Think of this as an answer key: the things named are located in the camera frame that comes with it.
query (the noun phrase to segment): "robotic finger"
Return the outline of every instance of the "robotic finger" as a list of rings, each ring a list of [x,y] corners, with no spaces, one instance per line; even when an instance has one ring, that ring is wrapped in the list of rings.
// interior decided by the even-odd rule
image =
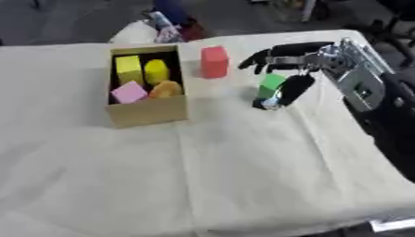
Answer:
[[[298,69],[303,63],[297,60],[293,60],[290,63],[287,61],[289,60],[289,57],[295,58],[303,56],[306,53],[314,53],[319,51],[323,46],[332,44],[333,42],[316,42],[276,45],[271,49],[256,52],[254,55],[244,60],[239,65],[239,69],[247,69],[251,66],[255,66],[255,74],[261,73],[266,66],[268,66],[267,73],[271,73],[275,69]],[[278,63],[276,61],[272,62],[274,58],[284,58],[285,61],[283,63]]]

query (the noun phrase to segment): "green cube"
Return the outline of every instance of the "green cube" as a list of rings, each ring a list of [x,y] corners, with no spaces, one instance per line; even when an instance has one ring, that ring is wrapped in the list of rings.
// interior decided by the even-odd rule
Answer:
[[[257,98],[268,99],[271,98],[278,87],[285,81],[285,77],[277,74],[267,74],[265,79],[259,85],[259,92]]]

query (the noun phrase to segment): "yellow cube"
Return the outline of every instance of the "yellow cube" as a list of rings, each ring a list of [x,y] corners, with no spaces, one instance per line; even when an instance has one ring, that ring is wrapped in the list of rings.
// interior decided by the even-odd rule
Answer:
[[[168,81],[170,77],[169,69],[163,60],[154,59],[145,65],[145,80],[155,86],[163,81]]]
[[[130,81],[137,81],[138,84],[144,85],[143,70],[140,64],[139,56],[119,56],[116,57],[117,74],[121,85]]]

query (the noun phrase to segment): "yellow cylinder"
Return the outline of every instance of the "yellow cylinder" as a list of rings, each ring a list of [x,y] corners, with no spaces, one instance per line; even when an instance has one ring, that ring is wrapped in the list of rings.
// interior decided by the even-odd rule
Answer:
[[[145,65],[145,79],[147,83],[155,86],[163,81],[168,81],[169,69],[163,60],[154,59]]]

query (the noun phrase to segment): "wooden block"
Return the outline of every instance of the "wooden block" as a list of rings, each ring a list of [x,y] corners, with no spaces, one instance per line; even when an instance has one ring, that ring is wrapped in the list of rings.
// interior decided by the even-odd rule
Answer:
[[[145,65],[145,81],[155,86],[163,81],[168,81],[170,77],[169,69],[163,60],[154,59]]]
[[[223,78],[228,74],[229,58],[222,46],[202,50],[201,69],[206,79]]]
[[[121,85],[130,81],[136,81],[138,84],[144,85],[139,56],[118,56],[115,61]]]
[[[147,92],[136,81],[130,81],[113,90],[112,95],[121,104],[130,104],[147,97]]]
[[[182,94],[182,86],[176,81],[163,81],[151,91],[151,98],[169,98]]]
[[[285,81],[285,77],[277,74],[267,74],[259,85],[257,98],[268,99],[272,97],[278,87]]]

